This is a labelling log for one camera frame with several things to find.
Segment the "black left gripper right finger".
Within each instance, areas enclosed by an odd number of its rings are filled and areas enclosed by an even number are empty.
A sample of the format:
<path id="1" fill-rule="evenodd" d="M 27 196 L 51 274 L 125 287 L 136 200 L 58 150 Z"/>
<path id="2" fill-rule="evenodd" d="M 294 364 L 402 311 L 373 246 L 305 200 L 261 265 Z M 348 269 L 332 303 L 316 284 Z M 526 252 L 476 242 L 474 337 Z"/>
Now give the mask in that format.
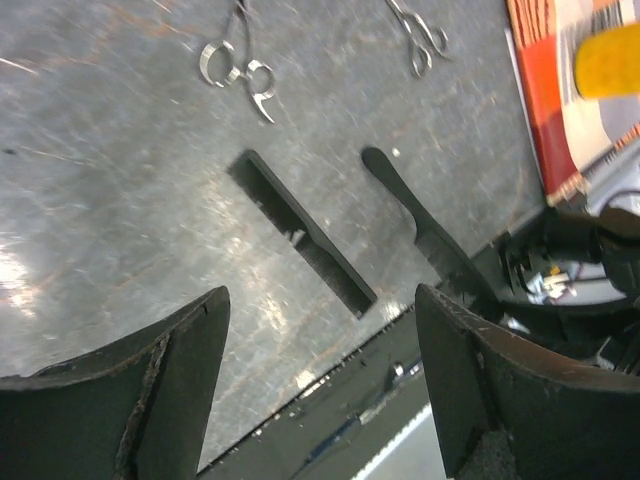
<path id="1" fill-rule="evenodd" d="M 448 477 L 501 430 L 522 479 L 638 478 L 638 377 L 552 352 L 427 285 L 415 315 Z"/>

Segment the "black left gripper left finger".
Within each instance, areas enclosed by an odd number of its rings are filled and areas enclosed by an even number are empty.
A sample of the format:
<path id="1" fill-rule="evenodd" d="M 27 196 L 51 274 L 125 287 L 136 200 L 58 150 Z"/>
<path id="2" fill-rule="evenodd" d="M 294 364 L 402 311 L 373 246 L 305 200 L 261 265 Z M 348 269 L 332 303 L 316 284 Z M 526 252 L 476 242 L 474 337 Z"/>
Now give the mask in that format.
<path id="1" fill-rule="evenodd" d="M 100 349 L 2 378 L 2 478 L 195 478 L 229 321 L 220 286 Z"/>

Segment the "black handled tail comb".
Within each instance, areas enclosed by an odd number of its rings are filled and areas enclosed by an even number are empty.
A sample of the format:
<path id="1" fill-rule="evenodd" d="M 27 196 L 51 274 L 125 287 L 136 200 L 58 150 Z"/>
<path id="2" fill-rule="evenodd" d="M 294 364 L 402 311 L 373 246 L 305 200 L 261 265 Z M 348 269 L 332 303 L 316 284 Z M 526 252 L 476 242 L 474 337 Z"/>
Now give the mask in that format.
<path id="1" fill-rule="evenodd" d="M 366 169 L 411 214 L 416 226 L 414 245 L 440 277 L 440 287 L 464 302 L 466 308 L 493 323 L 504 310 L 493 288 L 451 235 L 427 211 L 401 178 L 387 155 L 377 147 L 361 151 Z"/>

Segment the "black barber comb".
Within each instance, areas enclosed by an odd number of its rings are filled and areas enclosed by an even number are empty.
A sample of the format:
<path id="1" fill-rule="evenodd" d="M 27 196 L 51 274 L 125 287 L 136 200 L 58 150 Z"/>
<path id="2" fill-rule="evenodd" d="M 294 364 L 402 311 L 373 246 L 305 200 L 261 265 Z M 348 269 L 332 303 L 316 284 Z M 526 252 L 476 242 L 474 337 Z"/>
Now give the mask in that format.
<path id="1" fill-rule="evenodd" d="M 258 153 L 244 151 L 228 172 L 345 307 L 362 318 L 376 293 Z"/>

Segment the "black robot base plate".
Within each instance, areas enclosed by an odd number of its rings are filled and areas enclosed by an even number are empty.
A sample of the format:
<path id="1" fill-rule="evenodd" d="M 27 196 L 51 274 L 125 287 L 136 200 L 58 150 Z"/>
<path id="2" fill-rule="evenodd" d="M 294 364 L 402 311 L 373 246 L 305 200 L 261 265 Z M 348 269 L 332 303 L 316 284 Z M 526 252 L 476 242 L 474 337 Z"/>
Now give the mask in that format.
<path id="1" fill-rule="evenodd" d="M 547 211 L 471 259 L 501 328 L 587 366 L 639 379 L 639 221 Z M 396 459 L 433 423 L 415 301 L 389 326 L 207 466 L 205 479 L 344 479 Z M 409 461 L 446 477 L 436 439 Z M 519 477 L 505 432 L 483 434 L 460 479 Z"/>

